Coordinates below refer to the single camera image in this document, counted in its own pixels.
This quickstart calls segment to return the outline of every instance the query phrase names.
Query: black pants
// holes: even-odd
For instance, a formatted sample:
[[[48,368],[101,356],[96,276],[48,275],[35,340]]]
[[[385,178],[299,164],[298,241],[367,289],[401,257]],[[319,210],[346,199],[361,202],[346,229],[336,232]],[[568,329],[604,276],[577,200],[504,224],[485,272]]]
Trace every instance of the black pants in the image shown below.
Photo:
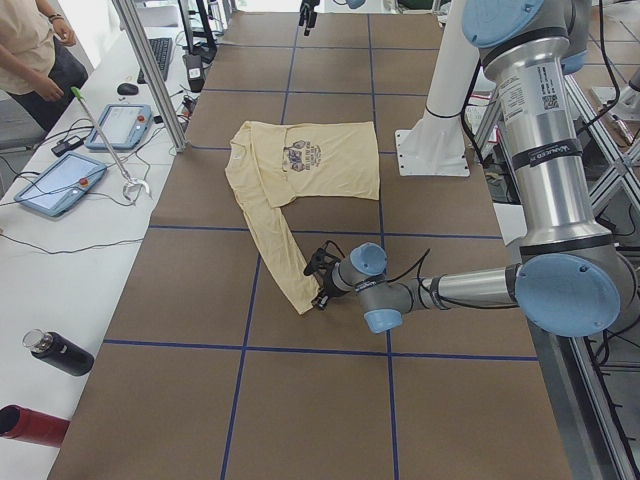
[[[49,132],[62,116],[73,100],[71,87],[82,87],[87,81],[87,70],[66,49],[60,41],[54,37],[56,61],[49,73],[49,78],[56,82],[64,92],[64,96],[57,102],[47,102],[36,92],[25,95],[11,95],[22,107],[29,112],[43,130]]]

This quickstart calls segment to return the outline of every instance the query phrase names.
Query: person's arm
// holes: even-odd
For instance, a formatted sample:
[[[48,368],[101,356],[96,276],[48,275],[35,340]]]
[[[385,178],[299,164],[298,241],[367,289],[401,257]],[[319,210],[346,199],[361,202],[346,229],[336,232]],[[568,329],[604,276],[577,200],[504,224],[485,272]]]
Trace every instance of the person's arm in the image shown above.
[[[56,82],[46,75],[36,72],[34,69],[30,68],[1,44],[0,67],[25,80],[31,88],[33,88],[34,91],[47,102],[60,100],[64,95],[60,87],[56,85]]]
[[[36,5],[40,13],[47,18],[58,13],[49,5],[47,0],[36,0]],[[76,44],[76,33],[62,16],[51,19],[51,25],[53,25],[53,31],[60,37],[64,46],[72,47]]]

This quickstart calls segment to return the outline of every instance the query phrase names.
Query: white table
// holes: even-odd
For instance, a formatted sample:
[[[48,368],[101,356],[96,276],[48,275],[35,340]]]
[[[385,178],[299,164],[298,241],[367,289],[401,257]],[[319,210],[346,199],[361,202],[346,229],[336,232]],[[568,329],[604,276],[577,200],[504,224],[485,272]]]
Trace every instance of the white table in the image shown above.
[[[178,32],[177,29],[153,28],[148,30],[148,36],[175,40]],[[188,86],[181,57],[178,47],[174,50],[166,82],[170,95],[181,89],[180,84]],[[116,87],[122,82],[135,83],[138,70],[131,45],[123,32],[82,88],[94,116],[97,117],[106,104],[119,102],[121,97],[116,93]],[[182,95],[174,96],[174,105],[178,106],[181,99]],[[154,115],[158,114],[146,85],[140,86],[138,95],[126,97],[126,101],[149,104]],[[74,101],[52,133],[69,128],[74,120],[82,117],[85,114]],[[157,128],[152,126],[143,141]],[[52,145],[41,147],[25,171],[41,172],[56,160],[50,150]],[[113,163],[104,153],[89,152],[84,147],[76,151],[107,164]],[[62,218],[49,219],[20,205],[9,205],[0,207],[0,228],[10,237],[48,250],[73,250],[141,239],[174,154],[166,130],[159,132],[140,151],[140,156],[151,164],[147,179],[153,196],[141,194],[135,206],[121,207],[109,199],[90,195]],[[127,168],[133,176],[142,177],[147,167],[131,157]],[[113,167],[93,191],[126,203],[122,197],[123,184],[124,179]],[[0,203],[10,202],[25,185],[25,180],[16,181]],[[135,243],[71,255],[46,255],[0,238],[0,408],[17,404],[72,418],[88,375],[72,377],[32,358],[21,344],[22,337],[32,328],[53,330],[95,355],[139,247],[140,244]],[[44,479],[57,453],[58,449],[52,447],[0,439],[0,480]]]

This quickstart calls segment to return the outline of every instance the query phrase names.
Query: tablet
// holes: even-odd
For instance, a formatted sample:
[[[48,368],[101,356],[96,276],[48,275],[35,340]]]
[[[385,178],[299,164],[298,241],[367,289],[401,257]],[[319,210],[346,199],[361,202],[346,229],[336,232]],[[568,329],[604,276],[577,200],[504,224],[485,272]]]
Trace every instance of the tablet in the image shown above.
[[[131,150],[142,140],[151,119],[149,105],[111,104],[105,107],[98,123],[114,150]],[[95,128],[84,145],[90,150],[106,150]]]
[[[43,215],[57,217],[73,207],[102,178],[106,169],[102,162],[68,152],[13,199]]]

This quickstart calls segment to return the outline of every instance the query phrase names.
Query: person's hand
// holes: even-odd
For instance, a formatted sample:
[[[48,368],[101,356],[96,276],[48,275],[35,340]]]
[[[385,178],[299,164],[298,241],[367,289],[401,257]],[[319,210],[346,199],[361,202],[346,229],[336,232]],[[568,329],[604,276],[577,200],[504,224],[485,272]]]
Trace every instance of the person's hand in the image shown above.
[[[38,73],[29,82],[35,92],[47,102],[57,102],[64,96],[60,87],[46,75]]]
[[[65,47],[73,47],[76,44],[76,32],[64,18],[53,20],[53,31],[60,37],[60,41]]]

